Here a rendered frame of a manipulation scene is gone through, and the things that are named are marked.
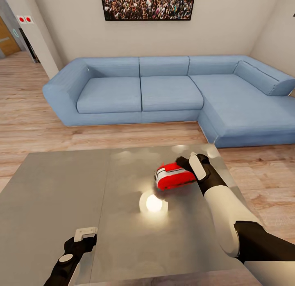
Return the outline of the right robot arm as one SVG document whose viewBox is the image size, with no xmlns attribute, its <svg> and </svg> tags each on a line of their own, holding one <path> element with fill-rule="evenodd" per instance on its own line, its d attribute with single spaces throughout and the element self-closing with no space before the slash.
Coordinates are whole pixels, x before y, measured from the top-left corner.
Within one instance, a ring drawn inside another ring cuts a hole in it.
<svg viewBox="0 0 295 286">
<path fill-rule="evenodd" d="M 295 286 L 295 245 L 268 233 L 207 157 L 192 152 L 177 165 L 194 174 L 225 254 L 240 260 L 263 286 Z"/>
</svg>

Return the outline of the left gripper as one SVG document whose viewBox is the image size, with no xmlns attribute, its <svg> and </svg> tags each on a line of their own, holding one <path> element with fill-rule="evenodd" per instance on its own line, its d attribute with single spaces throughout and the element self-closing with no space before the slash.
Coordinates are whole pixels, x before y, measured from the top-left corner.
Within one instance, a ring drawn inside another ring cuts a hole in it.
<svg viewBox="0 0 295 286">
<path fill-rule="evenodd" d="M 65 243 L 65 251 L 72 249 L 73 247 L 77 247 L 82 251 L 82 255 L 86 252 L 91 252 L 94 245 L 97 243 L 97 234 L 94 237 L 86 237 L 83 240 L 74 242 L 74 237 L 66 241 Z"/>
</svg>

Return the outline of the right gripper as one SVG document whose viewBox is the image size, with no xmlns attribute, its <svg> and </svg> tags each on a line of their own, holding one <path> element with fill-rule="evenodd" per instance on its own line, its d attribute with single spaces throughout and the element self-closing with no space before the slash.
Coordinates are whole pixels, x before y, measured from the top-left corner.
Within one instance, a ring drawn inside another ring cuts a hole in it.
<svg viewBox="0 0 295 286">
<path fill-rule="evenodd" d="M 180 166 L 181 168 L 184 168 L 186 171 L 190 173 L 194 173 L 194 171 L 191 171 L 187 168 L 186 166 L 187 161 L 189 161 L 189 159 L 186 159 L 183 156 L 181 156 L 177 159 L 177 165 Z"/>
</svg>

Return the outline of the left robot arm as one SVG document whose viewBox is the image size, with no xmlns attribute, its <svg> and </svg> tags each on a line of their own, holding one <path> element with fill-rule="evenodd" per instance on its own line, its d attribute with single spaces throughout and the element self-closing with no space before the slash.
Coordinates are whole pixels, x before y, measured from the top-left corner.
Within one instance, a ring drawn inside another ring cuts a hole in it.
<svg viewBox="0 0 295 286">
<path fill-rule="evenodd" d="M 91 252 L 97 243 L 97 227 L 77 229 L 75 237 L 65 243 L 65 253 L 55 264 L 50 278 L 44 286 L 74 286 L 80 272 L 80 260 L 86 252 Z M 83 238 L 83 235 L 95 234 Z"/>
</svg>

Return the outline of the radio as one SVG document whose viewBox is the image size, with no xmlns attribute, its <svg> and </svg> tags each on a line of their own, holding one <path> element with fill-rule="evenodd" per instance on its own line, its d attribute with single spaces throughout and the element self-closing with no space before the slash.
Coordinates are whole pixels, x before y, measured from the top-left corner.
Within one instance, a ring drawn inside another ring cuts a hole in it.
<svg viewBox="0 0 295 286">
<path fill-rule="evenodd" d="M 181 168 L 177 163 L 166 164 L 158 168 L 154 175 L 160 190 L 168 190 L 194 183 L 196 180 L 193 173 Z"/>
</svg>

